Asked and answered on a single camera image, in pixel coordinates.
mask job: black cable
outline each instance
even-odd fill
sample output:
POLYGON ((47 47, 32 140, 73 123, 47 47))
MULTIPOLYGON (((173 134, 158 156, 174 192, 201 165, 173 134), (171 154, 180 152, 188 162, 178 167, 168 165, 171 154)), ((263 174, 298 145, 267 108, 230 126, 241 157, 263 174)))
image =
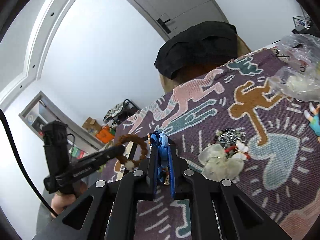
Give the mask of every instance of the black cable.
POLYGON ((7 134, 11 149, 13 151, 13 155, 16 158, 16 161, 19 165, 19 168, 24 176, 24 178, 26 179, 26 181, 28 182, 28 184, 30 185, 30 187, 33 189, 33 191, 35 192, 35 194, 37 195, 37 197, 41 200, 41 202, 46 206, 47 209, 49 209, 49 211, 55 216, 57 217, 58 214, 51 208, 51 206, 45 201, 45 199, 43 198, 43 196, 40 194, 40 192, 38 191, 38 189, 36 188, 36 186, 33 184, 32 180, 30 179, 29 175, 26 172, 26 169, 24 168, 22 161, 20 159, 17 147, 14 143, 13 137, 12 137, 12 133, 10 131, 10 127, 8 124, 8 121, 4 115, 4 113, 2 112, 1 108, 0 108, 0 120, 3 124, 4 130, 7 134))
POLYGON ((73 148, 75 147, 76 137, 75 137, 75 135, 72 134, 72 133, 68 133, 68 134, 67 134, 67 136, 69 136, 69 135, 73 136, 73 143, 72 143, 72 149, 71 149, 71 154, 70 154, 70 162, 71 162, 72 153, 73 153, 73 148))

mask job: butterfly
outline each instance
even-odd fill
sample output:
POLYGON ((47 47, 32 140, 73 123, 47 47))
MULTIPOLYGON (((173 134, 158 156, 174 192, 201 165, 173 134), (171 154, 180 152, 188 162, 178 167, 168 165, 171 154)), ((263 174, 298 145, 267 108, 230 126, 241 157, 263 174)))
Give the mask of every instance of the butterfly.
POLYGON ((236 141, 236 146, 237 146, 238 150, 232 156, 232 158, 238 158, 238 159, 241 159, 244 161, 250 160, 250 155, 248 154, 249 147, 245 146, 245 144, 239 140, 236 141))

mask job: orange box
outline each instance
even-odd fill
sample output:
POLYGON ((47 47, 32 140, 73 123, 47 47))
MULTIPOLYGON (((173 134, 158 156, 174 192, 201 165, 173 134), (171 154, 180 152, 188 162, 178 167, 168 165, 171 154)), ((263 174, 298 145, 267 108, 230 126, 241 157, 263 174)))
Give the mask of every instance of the orange box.
POLYGON ((114 136, 110 133, 109 126, 103 127, 101 131, 96 134, 96 137, 103 143, 108 143, 114 138, 114 136))

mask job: brown fuzzy scrunchie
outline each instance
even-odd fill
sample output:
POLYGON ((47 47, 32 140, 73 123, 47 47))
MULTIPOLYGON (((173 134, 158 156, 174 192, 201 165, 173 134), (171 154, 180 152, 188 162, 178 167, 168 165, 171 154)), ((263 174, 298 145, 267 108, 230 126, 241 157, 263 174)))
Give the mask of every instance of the brown fuzzy scrunchie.
POLYGON ((134 167, 131 167, 130 165, 128 165, 128 162, 132 162, 135 167, 138 167, 140 161, 147 158, 148 150, 147 150, 147 144, 145 143, 145 141, 141 137, 139 137, 138 135, 134 135, 134 134, 126 134, 126 135, 120 136, 120 138, 119 138, 118 142, 115 144, 115 146, 123 145, 126 142, 133 142, 133 143, 140 145, 140 147, 141 147, 141 156, 139 158, 140 160, 138 160, 138 161, 128 160, 128 158, 123 155, 116 157, 121 164, 124 164, 126 166, 126 168, 128 170, 130 170, 130 169, 133 169, 134 167))

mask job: table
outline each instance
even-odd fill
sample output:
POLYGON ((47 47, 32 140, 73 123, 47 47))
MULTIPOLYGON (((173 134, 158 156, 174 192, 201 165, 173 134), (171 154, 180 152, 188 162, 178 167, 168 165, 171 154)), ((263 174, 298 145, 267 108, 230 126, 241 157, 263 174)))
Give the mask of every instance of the table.
MULTIPOLYGON (((164 131, 178 156, 201 171, 197 156, 216 131, 239 130, 251 159, 233 182, 301 240, 320 214, 320 144, 303 115, 309 103, 269 93, 268 77, 287 65, 276 54, 274 48, 252 53, 178 86, 123 122, 115 140, 164 131)), ((113 160, 102 178, 115 181, 122 172, 113 160)), ((168 187, 158 186, 154 201, 138 203, 135 239, 191 239, 188 209, 187 200, 173 200, 168 187)))

